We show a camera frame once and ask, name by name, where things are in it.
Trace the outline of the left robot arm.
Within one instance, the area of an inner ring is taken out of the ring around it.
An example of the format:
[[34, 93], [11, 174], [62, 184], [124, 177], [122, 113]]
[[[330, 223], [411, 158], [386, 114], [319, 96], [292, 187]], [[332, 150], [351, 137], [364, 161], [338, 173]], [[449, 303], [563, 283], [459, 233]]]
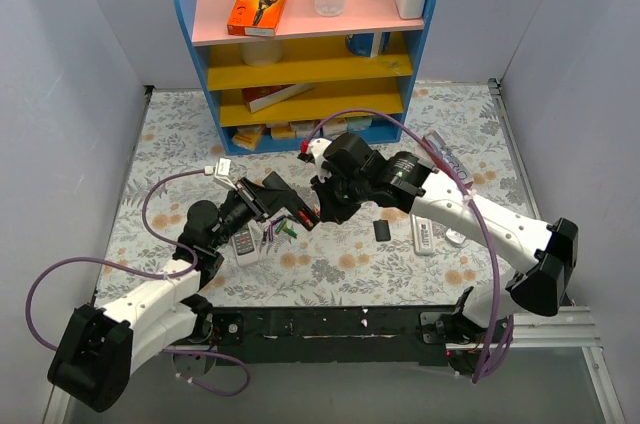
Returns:
[[100, 308], [85, 304], [74, 310], [49, 367], [49, 382], [102, 412], [119, 399], [136, 369], [164, 347], [182, 339], [205, 342], [213, 321], [198, 293], [221, 267], [219, 247], [250, 221], [265, 221], [281, 209], [303, 225], [317, 223], [314, 211], [277, 173], [261, 185], [241, 179], [221, 205], [192, 204], [160, 278]]

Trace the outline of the small white remote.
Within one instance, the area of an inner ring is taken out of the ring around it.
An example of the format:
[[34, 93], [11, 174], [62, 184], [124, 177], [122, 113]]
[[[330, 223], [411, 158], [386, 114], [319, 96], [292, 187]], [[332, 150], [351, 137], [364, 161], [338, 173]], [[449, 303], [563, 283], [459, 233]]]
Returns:
[[420, 256], [433, 255], [434, 242], [432, 221], [427, 218], [419, 217], [415, 214], [411, 214], [410, 218], [415, 254]]

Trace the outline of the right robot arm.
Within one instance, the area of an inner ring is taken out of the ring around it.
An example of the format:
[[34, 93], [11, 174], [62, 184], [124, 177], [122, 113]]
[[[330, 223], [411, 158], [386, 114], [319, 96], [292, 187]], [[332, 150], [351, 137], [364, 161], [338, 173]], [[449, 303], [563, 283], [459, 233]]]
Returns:
[[475, 341], [491, 321], [521, 310], [544, 317], [558, 313], [577, 263], [579, 230], [571, 220], [547, 223], [470, 196], [428, 160], [407, 151], [386, 158], [352, 133], [313, 139], [301, 156], [316, 168], [311, 187], [322, 221], [342, 224], [373, 202], [438, 222], [509, 264], [498, 292], [486, 285], [460, 299], [452, 317], [460, 339]]

